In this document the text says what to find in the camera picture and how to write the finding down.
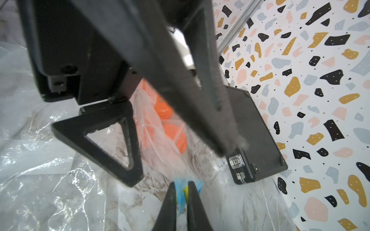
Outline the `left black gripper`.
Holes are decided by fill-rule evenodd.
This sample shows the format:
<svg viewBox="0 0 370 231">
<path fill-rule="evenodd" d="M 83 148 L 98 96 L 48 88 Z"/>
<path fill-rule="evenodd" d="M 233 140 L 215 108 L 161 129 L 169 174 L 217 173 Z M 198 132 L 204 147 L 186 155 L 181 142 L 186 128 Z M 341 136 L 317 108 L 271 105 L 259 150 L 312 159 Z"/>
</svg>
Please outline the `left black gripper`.
<svg viewBox="0 0 370 231">
<path fill-rule="evenodd" d="M 130 101 L 143 78 L 71 1 L 18 1 L 36 86 L 45 102 Z"/>
</svg>

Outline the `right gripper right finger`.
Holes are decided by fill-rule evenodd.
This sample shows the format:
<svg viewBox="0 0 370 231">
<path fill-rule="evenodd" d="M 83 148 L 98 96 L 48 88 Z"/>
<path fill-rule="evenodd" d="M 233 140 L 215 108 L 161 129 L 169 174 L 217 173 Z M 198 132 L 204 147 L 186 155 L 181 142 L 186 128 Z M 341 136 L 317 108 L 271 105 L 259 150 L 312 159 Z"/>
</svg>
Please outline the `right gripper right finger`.
<svg viewBox="0 0 370 231">
<path fill-rule="evenodd" d="M 188 231 L 213 231 L 194 182 L 188 182 Z"/>
</svg>

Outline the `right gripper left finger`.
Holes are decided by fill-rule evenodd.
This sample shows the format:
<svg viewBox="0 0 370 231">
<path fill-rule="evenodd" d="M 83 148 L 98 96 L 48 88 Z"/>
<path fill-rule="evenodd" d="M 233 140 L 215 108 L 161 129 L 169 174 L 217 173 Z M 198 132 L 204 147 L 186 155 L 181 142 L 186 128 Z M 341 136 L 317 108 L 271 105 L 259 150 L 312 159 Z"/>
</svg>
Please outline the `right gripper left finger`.
<svg viewBox="0 0 370 231">
<path fill-rule="evenodd" d="M 175 231 L 177 217 L 176 188 L 170 183 L 152 231 Z"/>
</svg>

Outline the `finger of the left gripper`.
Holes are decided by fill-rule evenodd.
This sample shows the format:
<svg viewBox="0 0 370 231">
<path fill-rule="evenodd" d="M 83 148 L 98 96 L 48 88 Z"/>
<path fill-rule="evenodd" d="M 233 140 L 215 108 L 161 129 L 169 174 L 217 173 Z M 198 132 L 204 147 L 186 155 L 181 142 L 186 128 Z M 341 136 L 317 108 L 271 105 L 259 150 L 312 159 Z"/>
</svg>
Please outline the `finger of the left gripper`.
<svg viewBox="0 0 370 231">
<path fill-rule="evenodd" d="M 78 116 L 53 123 L 52 132 L 126 186 L 134 187 L 143 179 L 140 145 L 129 101 L 82 107 Z"/>
<path fill-rule="evenodd" d="M 74 1 L 220 156 L 244 148 L 220 73 L 211 1 Z"/>
</svg>

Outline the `clear zip-top bag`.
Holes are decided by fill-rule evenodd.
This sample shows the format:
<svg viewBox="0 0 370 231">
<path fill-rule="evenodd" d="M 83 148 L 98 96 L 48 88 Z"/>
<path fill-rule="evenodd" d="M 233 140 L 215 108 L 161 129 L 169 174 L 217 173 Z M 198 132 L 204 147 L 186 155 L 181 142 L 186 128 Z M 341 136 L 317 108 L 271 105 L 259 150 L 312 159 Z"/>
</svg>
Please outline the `clear zip-top bag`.
<svg viewBox="0 0 370 231">
<path fill-rule="evenodd" d="M 144 118 L 159 115 L 151 105 L 149 96 L 142 89 L 142 81 L 136 88 L 131 103 L 134 107 L 134 120 L 143 125 Z M 201 185 L 200 197 L 211 220 L 220 222 L 231 218 L 232 199 L 231 176 L 227 161 L 219 157 L 186 125 L 187 150 L 182 155 L 174 143 L 164 141 L 161 136 L 159 144 L 150 144 L 140 149 L 144 162 L 144 178 L 133 189 L 122 190 L 118 200 L 118 218 L 120 222 L 132 222 L 136 226 L 154 222 L 165 192 L 170 182 L 180 186 L 180 196 L 184 197 L 185 185 L 194 181 Z"/>
<path fill-rule="evenodd" d="M 74 100 L 45 103 L 27 50 L 1 43 L 1 230 L 149 231 L 169 181 L 149 167 L 130 188 L 52 133 Z"/>
</svg>

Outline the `orange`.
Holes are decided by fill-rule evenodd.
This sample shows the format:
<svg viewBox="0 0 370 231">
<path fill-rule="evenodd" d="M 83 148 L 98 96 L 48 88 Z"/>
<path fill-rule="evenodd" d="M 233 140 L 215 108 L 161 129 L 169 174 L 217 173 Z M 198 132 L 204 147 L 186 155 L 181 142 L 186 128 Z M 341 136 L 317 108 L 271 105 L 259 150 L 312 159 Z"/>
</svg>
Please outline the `orange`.
<svg viewBox="0 0 370 231">
<path fill-rule="evenodd" d="M 178 117 L 173 116 L 170 119 L 159 117 L 155 118 L 153 115 L 149 119 L 144 118 L 143 125 L 136 123 L 138 129 L 138 137 L 143 148 L 148 148 L 150 144 L 159 144 L 161 136 L 165 135 L 164 141 L 174 143 L 178 149 L 176 153 L 184 154 L 187 150 L 187 135 L 186 125 Z"/>
<path fill-rule="evenodd" d="M 174 110 L 146 80 L 143 80 L 142 83 L 142 89 L 149 96 L 151 105 L 160 119 L 171 119 L 174 116 Z"/>
</svg>

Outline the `black hard case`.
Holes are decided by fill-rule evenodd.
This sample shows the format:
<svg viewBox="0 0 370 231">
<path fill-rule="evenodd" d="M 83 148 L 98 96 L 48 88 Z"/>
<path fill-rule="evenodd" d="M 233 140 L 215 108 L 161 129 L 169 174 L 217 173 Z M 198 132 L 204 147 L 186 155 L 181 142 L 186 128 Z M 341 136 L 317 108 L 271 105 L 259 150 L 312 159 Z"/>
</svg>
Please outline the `black hard case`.
<svg viewBox="0 0 370 231">
<path fill-rule="evenodd" d="M 226 87 L 242 144 L 225 156 L 237 185 L 253 183 L 288 169 L 253 99 L 246 90 Z"/>
</svg>

